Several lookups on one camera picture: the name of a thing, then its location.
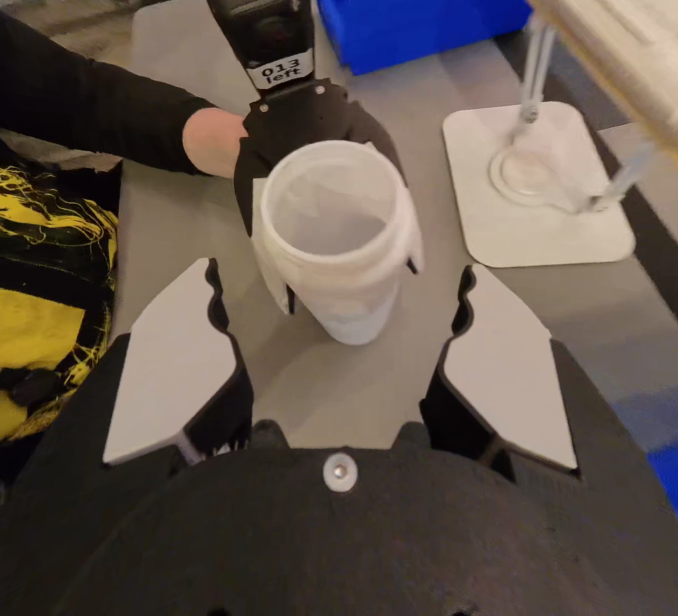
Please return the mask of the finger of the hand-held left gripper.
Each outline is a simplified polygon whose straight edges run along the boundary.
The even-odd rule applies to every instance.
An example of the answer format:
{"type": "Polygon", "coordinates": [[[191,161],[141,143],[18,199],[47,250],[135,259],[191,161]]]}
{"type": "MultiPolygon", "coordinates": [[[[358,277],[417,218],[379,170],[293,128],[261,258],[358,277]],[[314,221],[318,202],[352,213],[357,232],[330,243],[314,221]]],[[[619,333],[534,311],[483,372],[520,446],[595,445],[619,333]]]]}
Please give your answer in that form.
{"type": "Polygon", "coordinates": [[[416,208],[408,187],[397,193],[394,211],[394,251],[412,274],[424,270],[424,248],[416,208]]]}
{"type": "Polygon", "coordinates": [[[262,238],[260,201],[266,182],[266,178],[254,178],[252,181],[251,243],[259,271],[271,298],[284,315],[293,315],[295,294],[276,271],[262,238]]]}

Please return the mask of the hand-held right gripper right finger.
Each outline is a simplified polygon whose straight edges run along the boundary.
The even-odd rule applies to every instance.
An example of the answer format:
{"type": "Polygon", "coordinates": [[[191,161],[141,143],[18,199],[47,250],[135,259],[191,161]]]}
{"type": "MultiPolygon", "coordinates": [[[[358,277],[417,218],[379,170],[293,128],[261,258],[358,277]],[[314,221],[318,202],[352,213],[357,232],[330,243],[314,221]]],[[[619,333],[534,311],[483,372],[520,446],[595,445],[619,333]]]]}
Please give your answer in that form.
{"type": "Polygon", "coordinates": [[[486,267],[465,267],[452,336],[421,400],[431,447],[488,466],[517,453],[577,470],[552,341],[486,267]]]}

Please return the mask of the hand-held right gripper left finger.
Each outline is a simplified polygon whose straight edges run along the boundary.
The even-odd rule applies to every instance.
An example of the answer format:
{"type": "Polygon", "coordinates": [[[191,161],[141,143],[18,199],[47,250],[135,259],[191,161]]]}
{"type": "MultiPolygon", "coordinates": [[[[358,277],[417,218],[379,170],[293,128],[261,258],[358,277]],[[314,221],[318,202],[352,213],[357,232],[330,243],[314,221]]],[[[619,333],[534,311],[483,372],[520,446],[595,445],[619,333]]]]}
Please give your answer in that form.
{"type": "Polygon", "coordinates": [[[254,392],[229,331],[214,258],[201,258],[131,326],[103,461],[175,447],[197,464],[246,447],[254,392]]]}

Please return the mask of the white plastic bottle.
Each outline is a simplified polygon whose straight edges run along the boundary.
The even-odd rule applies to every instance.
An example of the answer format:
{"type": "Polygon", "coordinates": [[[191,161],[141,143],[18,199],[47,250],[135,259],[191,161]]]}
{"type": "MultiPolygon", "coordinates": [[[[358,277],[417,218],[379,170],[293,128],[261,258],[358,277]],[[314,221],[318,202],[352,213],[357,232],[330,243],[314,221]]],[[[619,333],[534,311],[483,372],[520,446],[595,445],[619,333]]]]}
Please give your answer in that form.
{"type": "Polygon", "coordinates": [[[340,343],[374,341],[408,269],[394,251],[402,174],[371,143],[329,140],[288,154],[266,179],[262,238],[295,306],[340,343]]]}

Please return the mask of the person's left forearm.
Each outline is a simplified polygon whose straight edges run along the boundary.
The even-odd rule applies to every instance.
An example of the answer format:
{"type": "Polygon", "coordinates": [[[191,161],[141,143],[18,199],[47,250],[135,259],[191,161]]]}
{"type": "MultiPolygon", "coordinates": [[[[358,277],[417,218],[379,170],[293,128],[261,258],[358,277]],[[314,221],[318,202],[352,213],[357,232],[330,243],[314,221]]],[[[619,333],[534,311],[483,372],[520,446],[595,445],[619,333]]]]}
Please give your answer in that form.
{"type": "Polygon", "coordinates": [[[201,175],[183,145],[213,105],[184,89],[83,57],[1,14],[1,128],[73,150],[201,175]]]}

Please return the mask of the person's left hand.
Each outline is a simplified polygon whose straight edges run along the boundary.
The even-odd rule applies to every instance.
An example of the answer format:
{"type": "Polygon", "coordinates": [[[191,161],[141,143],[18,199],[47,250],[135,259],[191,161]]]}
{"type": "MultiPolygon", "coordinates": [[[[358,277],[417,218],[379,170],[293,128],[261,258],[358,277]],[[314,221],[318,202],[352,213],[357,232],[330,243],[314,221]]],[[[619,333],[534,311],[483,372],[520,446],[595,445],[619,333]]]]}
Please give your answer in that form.
{"type": "Polygon", "coordinates": [[[182,145],[197,170],[232,180],[241,141],[247,135],[240,115],[216,107],[202,108],[186,121],[182,145]]]}

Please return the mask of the clear acrylic stand support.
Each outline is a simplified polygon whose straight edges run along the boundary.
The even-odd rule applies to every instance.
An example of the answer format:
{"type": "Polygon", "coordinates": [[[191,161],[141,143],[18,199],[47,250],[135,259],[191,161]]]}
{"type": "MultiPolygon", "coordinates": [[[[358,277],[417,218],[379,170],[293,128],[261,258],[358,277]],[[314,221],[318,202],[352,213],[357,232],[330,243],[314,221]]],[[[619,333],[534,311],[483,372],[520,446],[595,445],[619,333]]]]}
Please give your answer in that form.
{"type": "Polygon", "coordinates": [[[489,163],[493,187],[518,205],[552,207],[571,215],[600,213],[620,204],[646,174],[656,144],[641,137],[630,160],[607,179],[581,113],[566,103],[544,101],[555,28],[532,18],[529,31],[518,116],[489,163]]]}

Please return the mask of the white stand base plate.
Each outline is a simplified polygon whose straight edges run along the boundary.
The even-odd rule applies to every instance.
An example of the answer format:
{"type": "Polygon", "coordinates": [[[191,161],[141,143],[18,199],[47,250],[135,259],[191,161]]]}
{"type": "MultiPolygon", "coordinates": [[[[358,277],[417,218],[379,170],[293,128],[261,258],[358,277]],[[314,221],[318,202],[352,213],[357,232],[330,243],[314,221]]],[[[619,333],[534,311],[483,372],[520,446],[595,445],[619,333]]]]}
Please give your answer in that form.
{"type": "Polygon", "coordinates": [[[519,131],[519,106],[460,110],[443,122],[464,241],[493,268],[619,262],[636,240],[580,112],[541,103],[519,131]]]}

